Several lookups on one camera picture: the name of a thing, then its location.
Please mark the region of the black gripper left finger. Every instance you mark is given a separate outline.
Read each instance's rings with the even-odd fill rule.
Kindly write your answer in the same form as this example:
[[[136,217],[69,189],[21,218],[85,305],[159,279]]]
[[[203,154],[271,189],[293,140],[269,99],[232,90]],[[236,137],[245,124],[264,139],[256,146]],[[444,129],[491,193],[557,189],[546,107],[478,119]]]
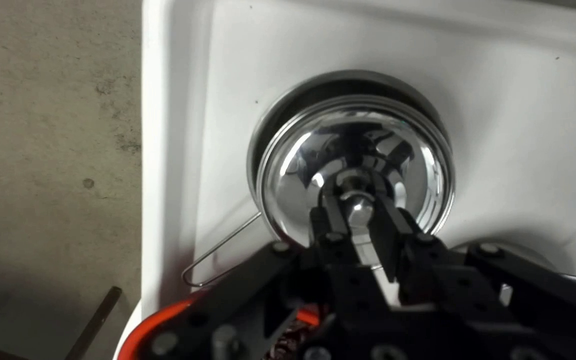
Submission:
[[[348,277],[355,269],[355,247],[348,220],[342,217],[341,198],[325,193],[311,212],[313,244],[323,266],[332,279]]]

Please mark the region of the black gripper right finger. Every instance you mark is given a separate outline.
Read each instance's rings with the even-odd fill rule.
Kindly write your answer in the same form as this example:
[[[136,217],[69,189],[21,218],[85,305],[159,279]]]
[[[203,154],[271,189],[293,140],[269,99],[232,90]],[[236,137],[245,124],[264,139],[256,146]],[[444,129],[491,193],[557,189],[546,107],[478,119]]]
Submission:
[[[369,235],[388,281],[407,281],[421,255],[441,247],[441,240],[424,232],[408,211],[397,209],[387,198],[375,200]]]

